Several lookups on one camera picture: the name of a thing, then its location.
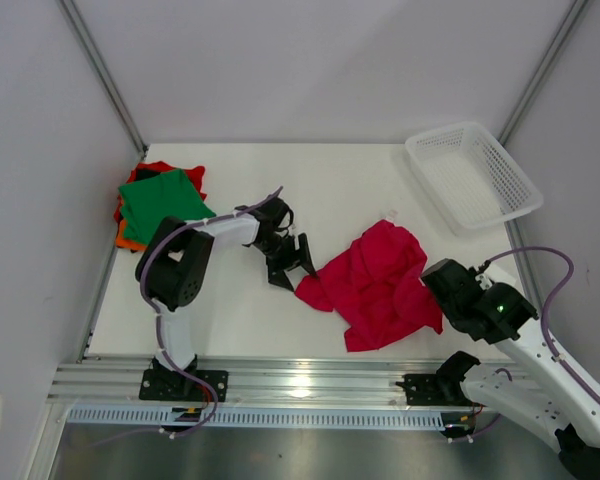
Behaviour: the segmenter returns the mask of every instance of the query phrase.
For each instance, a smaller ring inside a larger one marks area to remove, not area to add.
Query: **basket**
[[[542,206],[543,198],[487,129],[462,122],[405,143],[411,169],[456,235]]]

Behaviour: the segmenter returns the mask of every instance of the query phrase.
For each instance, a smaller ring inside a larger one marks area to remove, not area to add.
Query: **metal frame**
[[[93,69],[100,85],[107,95],[107,98],[111,102],[111,107],[116,112],[116,115],[120,119],[122,126],[125,129],[125,132],[129,136],[129,140],[133,143],[133,146],[136,148],[139,154],[144,154],[147,150],[147,145],[142,140],[142,136],[140,135],[140,131],[136,126],[131,114],[129,113],[129,109],[125,105],[122,100],[122,95],[118,91],[118,87],[116,87],[115,82],[113,81],[113,77],[109,73],[109,69],[98,50],[98,47],[87,28],[87,24],[82,18],[82,14],[78,9],[74,0],[56,0],[60,10],[62,11],[69,28],[74,33],[78,44],[82,48],[89,65]]]
[[[147,147],[122,101],[75,1],[57,0],[57,3],[129,138],[138,152],[144,154]],[[573,36],[592,3],[593,0],[573,2],[499,136],[500,143],[504,146],[523,121],[524,115],[533,104],[568,40]],[[512,246],[523,246],[523,236],[518,222],[509,222],[507,232]],[[107,265],[112,263],[114,255],[115,252],[112,252]],[[540,305],[542,296],[535,281],[532,263],[526,254],[516,257],[525,292],[533,303]],[[110,267],[107,267],[98,300],[89,318],[90,326],[98,313],[109,272]],[[90,333],[89,329],[82,343],[83,347],[88,345]],[[140,404],[150,405],[138,399],[142,371],[147,368],[149,361],[148,357],[86,358],[83,348],[75,364],[60,365],[49,393],[40,441],[31,461],[31,468],[25,472],[23,478],[35,480],[48,478],[67,414],[77,402],[126,405],[130,409]],[[203,369],[229,371],[230,386],[225,405],[234,409],[282,408],[303,411],[306,409],[360,411],[362,409],[369,412],[387,412],[417,410],[406,405],[405,395],[395,386],[395,382],[400,380],[404,373],[432,373],[440,362],[201,358],[199,365]],[[501,363],[487,363],[487,365],[495,368],[506,365],[511,369],[517,384],[529,389],[537,388],[515,365]],[[152,405],[164,407],[175,404],[156,402]]]
[[[133,166],[137,165],[139,162],[144,161],[145,157],[146,153],[142,152],[136,157]],[[107,242],[107,245],[110,245],[111,247],[105,254],[105,258],[102,263],[100,273],[98,275],[98,281],[96,284],[97,288],[93,293],[91,305],[89,307],[89,313],[87,314],[88,321],[80,330],[80,335],[75,343],[73,353],[70,357],[70,360],[73,362],[82,361],[89,347],[89,342],[93,334],[95,322],[98,318],[98,315],[100,314],[100,308],[102,307],[102,301],[104,300],[105,290],[107,289],[107,285],[109,283],[109,277],[111,276],[111,271],[113,270],[116,252],[118,251],[117,247],[115,246],[115,238],[117,233],[117,226],[112,225],[111,232],[109,233],[109,241]]]

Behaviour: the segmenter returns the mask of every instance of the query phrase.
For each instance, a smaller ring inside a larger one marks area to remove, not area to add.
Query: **red cloth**
[[[306,276],[296,296],[317,310],[334,309],[351,325],[349,352],[376,350],[427,325],[442,333],[442,312],[420,282],[427,256],[402,227],[381,220],[349,250]]]
[[[127,184],[127,183],[135,182],[136,174],[137,174],[138,170],[151,170],[152,172],[164,173],[164,172],[170,172],[171,170],[174,170],[174,169],[175,169],[175,167],[172,167],[171,165],[169,165],[168,163],[163,162],[163,161],[154,162],[154,163],[139,163],[136,166],[136,168],[131,170],[131,173],[129,174],[129,178],[127,178],[127,181],[124,183]],[[204,176],[204,172],[205,172],[205,168],[203,166],[195,167],[190,170],[184,170],[184,173],[186,173],[187,177],[193,184],[194,188],[200,194],[200,198],[202,198],[202,200],[207,198],[207,194],[202,193],[202,177]],[[118,224],[120,223],[120,220],[122,220],[122,215],[120,215],[120,207],[122,207],[122,198],[120,197],[120,195],[118,195],[118,206],[116,207],[116,211],[113,213],[113,219]]]

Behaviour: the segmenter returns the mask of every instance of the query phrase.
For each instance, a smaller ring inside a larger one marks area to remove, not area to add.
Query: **stack of cloth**
[[[144,251],[164,217],[200,220],[215,217],[205,204],[205,168],[181,170],[165,162],[141,163],[118,188],[116,246]]]
[[[442,333],[442,312],[420,281],[427,256],[405,228],[382,220],[351,247],[306,276],[296,296],[349,323],[348,352],[376,350],[428,326]]]

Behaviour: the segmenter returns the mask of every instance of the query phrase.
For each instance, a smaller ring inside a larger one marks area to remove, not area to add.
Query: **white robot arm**
[[[535,309],[517,290],[482,275],[487,266],[467,270],[443,260],[422,279],[454,328],[506,353],[542,393],[509,382],[464,352],[442,365],[436,383],[445,392],[458,392],[459,386],[466,399],[493,408],[539,437],[575,478],[600,479],[600,384],[550,331],[543,333]]]
[[[136,279],[141,281],[148,259],[154,257],[146,275],[146,290],[160,305],[164,347],[180,369],[186,369],[196,357],[191,321],[181,307],[189,305],[200,292],[213,252],[227,246],[254,246],[266,258],[269,283],[291,291],[287,271],[302,267],[307,273],[316,274],[307,237],[303,233],[294,235],[293,210],[281,198],[272,196],[249,213],[245,209],[237,207],[234,213],[239,214],[204,222],[195,229],[185,225],[200,222],[166,217],[138,263]],[[183,231],[161,247],[179,229]],[[162,352],[158,352],[156,360],[173,370]]]

